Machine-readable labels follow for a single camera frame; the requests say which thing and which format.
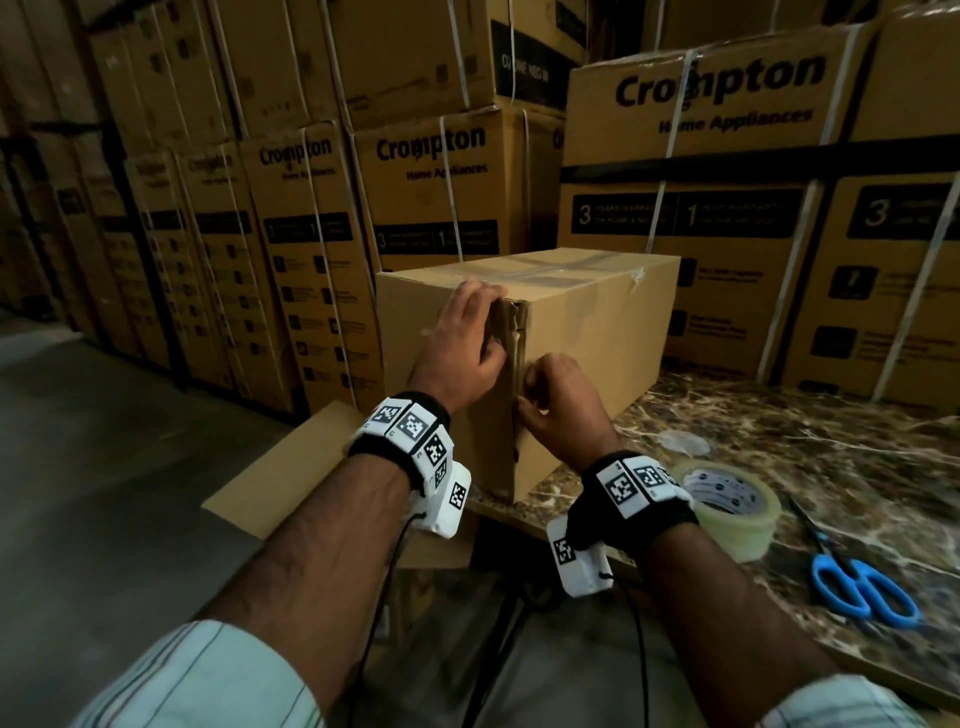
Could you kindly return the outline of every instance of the wire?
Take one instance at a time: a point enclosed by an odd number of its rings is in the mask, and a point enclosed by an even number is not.
[[[370,657],[370,649],[373,647],[373,636],[376,634],[376,625],[380,622],[380,615],[387,603],[387,594],[390,592],[390,581],[394,577],[394,567],[400,557],[400,548],[403,546],[403,537],[407,535],[407,529],[414,521],[420,521],[426,518],[426,513],[415,513],[400,530],[400,536],[396,539],[394,553],[390,557],[390,566],[387,568],[387,578],[383,580],[383,588],[380,590],[380,597],[376,601],[376,611],[373,613],[373,624],[370,626],[370,635],[367,637],[367,645],[363,650],[363,657],[360,658],[360,665],[357,668],[356,677],[353,678],[353,685],[350,686],[350,710],[347,717],[347,727],[352,728],[353,718],[356,715],[357,703],[360,701],[360,689],[363,687],[363,671],[367,666],[367,658]]]
[[[612,579],[616,582],[616,585],[620,588],[620,591],[623,592],[623,595],[627,597],[627,604],[630,606],[630,612],[634,615],[634,625],[636,625],[636,640],[640,644],[640,689],[643,691],[643,728],[650,728],[650,679],[647,674],[647,645],[643,640],[643,625],[640,624],[640,611],[636,607],[636,602],[631,596],[630,591],[627,589],[627,585],[624,584],[620,579],[617,579],[613,574],[600,572],[600,577],[604,579]]]

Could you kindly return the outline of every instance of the hand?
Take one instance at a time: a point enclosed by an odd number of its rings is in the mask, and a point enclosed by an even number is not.
[[[523,383],[526,397],[517,398],[517,414],[574,472],[582,473],[604,455],[623,449],[600,394],[572,357],[543,356],[527,370]]]
[[[495,338],[485,341],[490,306],[507,295],[502,285],[468,279],[457,286],[430,332],[408,387],[430,395],[452,417],[487,394],[507,360]]]

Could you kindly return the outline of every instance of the forearm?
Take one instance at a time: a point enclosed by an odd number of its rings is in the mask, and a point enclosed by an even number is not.
[[[373,455],[342,463],[208,604],[300,675],[322,709],[340,694],[410,495],[403,471]]]
[[[838,671],[698,526],[665,531],[637,565],[710,725],[753,725]]]

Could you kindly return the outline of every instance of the scissor handle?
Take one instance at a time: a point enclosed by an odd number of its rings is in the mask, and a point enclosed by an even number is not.
[[[857,588],[877,619],[897,629],[916,629],[920,625],[920,607],[897,582],[870,564],[856,559],[849,563],[856,573]],[[900,606],[900,610],[895,611],[891,602]]]
[[[824,580],[825,576],[830,577],[831,581],[840,587],[840,594],[832,589],[830,582]],[[828,553],[814,556],[810,566],[810,578],[832,612],[855,619],[870,618],[871,607],[860,593],[859,583],[847,576],[833,556]]]

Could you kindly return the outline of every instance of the left hand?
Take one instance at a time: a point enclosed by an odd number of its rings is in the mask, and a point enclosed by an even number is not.
[[[428,394],[452,417],[487,394],[507,360],[495,338],[484,340],[493,302],[507,295],[502,285],[468,279],[457,286],[427,337],[408,387]]]

